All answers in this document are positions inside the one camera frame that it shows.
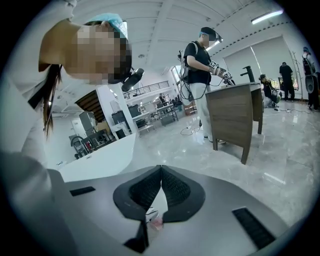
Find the wooden table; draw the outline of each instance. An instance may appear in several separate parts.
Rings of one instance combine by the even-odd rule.
[[[205,94],[212,127],[213,150],[217,139],[243,148],[241,163],[246,164],[250,151],[253,121],[262,132],[263,104],[257,82],[237,84]]]

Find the gray floor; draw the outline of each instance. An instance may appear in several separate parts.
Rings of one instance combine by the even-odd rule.
[[[280,102],[280,110],[307,111],[305,104]],[[188,169],[236,184],[273,209],[289,225],[305,216],[320,185],[320,112],[265,109],[262,134],[253,122],[247,164],[242,148],[226,143],[218,151],[198,130],[197,114],[167,126],[155,123],[141,137],[155,164]]]

